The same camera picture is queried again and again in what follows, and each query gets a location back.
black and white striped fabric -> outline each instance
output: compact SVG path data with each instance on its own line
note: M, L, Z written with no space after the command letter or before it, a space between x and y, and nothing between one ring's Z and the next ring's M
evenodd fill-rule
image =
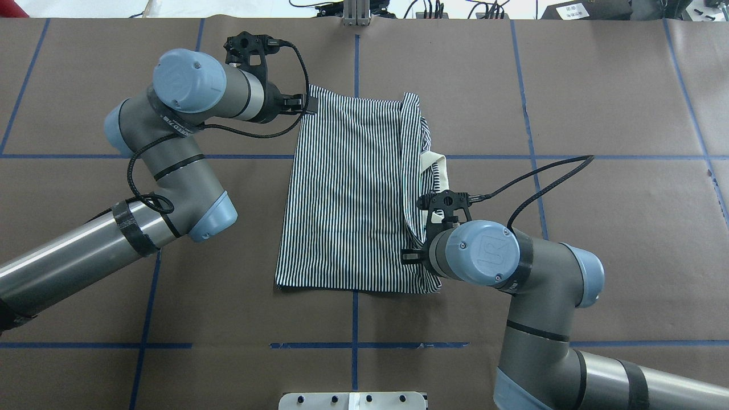
M422 246L424 193L448 189L445 157L418 96L381 101L311 86L319 112L302 121L276 268L279 287L432 293L440 280L402 265Z

sticker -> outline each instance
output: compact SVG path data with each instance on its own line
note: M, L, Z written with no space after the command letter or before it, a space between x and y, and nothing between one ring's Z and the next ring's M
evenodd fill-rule
M557 7L556 10L562 20L576 20L578 18L590 17L588 11L585 9L585 6L583 6L582 3Z

